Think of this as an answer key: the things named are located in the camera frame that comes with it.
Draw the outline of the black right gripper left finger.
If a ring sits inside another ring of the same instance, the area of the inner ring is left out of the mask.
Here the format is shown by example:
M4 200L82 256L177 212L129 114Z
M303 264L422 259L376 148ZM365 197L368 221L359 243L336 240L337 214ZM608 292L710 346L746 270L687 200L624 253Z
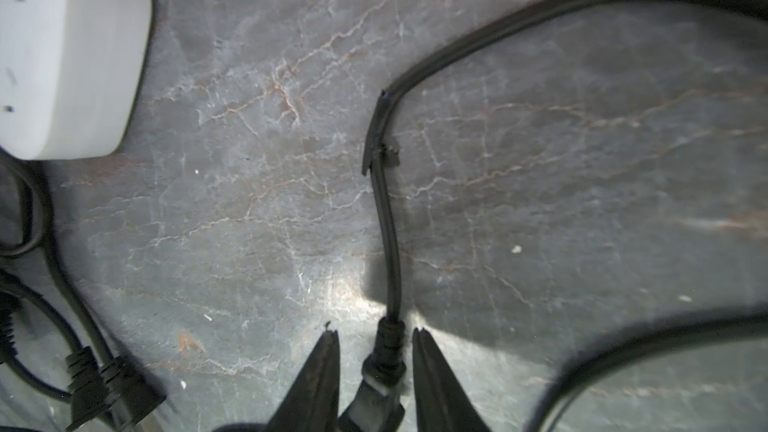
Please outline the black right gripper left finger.
M265 431L337 430L340 344L336 331L323 332Z

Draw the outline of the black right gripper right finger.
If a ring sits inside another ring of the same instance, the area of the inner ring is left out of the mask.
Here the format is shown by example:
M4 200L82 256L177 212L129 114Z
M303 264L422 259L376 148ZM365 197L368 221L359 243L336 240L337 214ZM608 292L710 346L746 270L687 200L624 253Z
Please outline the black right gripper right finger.
M432 334L416 328L412 345L418 430L489 432Z

